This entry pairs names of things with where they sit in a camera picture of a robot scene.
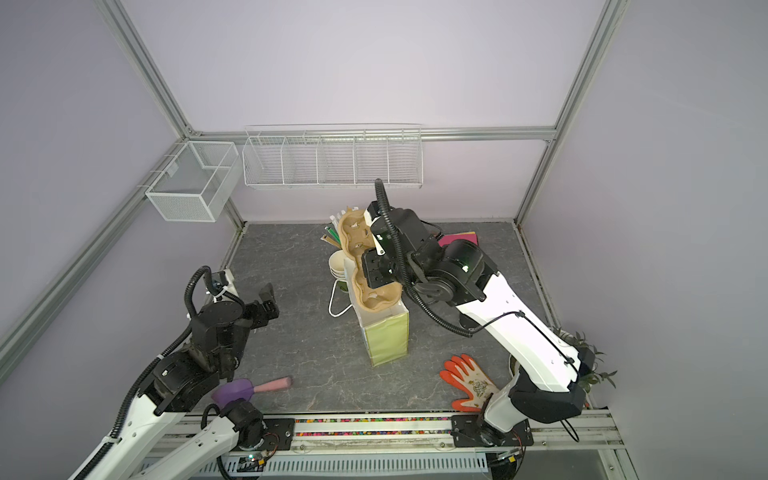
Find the brown pulp cup carrier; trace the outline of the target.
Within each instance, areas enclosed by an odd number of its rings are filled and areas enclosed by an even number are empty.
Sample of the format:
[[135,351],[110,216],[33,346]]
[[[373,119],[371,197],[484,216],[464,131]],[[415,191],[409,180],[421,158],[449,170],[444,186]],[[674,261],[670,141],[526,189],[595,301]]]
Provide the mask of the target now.
[[393,307],[401,300],[402,286],[389,283],[383,287],[368,285],[363,266],[363,256],[373,249],[377,253],[374,237],[365,220],[365,210],[348,210],[338,220],[337,231],[342,250],[354,262],[347,281],[357,304],[367,313],[377,313]]

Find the paper cups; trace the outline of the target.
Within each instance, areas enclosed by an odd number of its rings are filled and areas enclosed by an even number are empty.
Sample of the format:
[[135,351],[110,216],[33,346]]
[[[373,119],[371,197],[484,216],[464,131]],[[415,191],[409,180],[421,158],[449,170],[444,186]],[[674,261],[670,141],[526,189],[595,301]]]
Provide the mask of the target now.
[[334,279],[339,282],[338,286],[344,292],[348,291],[346,272],[345,272],[346,259],[347,259],[347,256],[345,252],[343,250],[337,250],[329,257],[329,260],[328,260],[328,265],[329,265],[331,274],[333,275]]

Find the green white paper bag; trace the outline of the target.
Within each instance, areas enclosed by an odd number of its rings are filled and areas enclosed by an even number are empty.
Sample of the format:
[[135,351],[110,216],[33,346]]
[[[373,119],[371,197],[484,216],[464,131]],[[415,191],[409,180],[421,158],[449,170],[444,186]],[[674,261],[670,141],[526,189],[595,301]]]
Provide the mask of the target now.
[[[408,354],[410,317],[403,302],[398,301],[380,312],[366,312],[357,304],[351,289],[342,289],[341,284],[343,281],[334,281],[328,313],[333,318],[338,318],[349,310],[355,313],[371,365],[377,367],[405,357]],[[350,300],[350,305],[337,313],[333,311],[336,293],[345,293]]]

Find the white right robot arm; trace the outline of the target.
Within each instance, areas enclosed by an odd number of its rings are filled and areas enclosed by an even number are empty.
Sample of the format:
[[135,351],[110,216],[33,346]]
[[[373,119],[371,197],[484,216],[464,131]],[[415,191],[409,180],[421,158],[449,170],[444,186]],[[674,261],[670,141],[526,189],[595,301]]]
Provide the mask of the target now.
[[516,362],[511,380],[482,401],[475,417],[453,420],[456,443],[527,447],[531,421],[567,425],[579,416],[594,351],[569,344],[545,325],[477,244],[459,239],[440,245],[413,210],[391,206],[382,180],[374,188],[376,199],[366,211],[375,243],[363,255],[367,284],[400,284],[439,326],[465,338],[486,331]]

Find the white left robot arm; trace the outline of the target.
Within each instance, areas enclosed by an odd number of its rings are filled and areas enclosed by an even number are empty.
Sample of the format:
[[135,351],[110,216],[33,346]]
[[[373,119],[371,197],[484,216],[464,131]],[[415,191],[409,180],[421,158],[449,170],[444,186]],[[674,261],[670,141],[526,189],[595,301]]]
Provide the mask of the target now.
[[[272,285],[246,303],[230,270],[202,266],[185,287],[184,304],[188,326],[134,381],[112,429],[73,478],[189,479],[236,449],[265,457],[280,449],[282,435],[269,429],[249,395],[234,391],[250,334],[279,315]],[[217,387],[224,397],[205,410],[199,432],[143,468],[153,447]]]

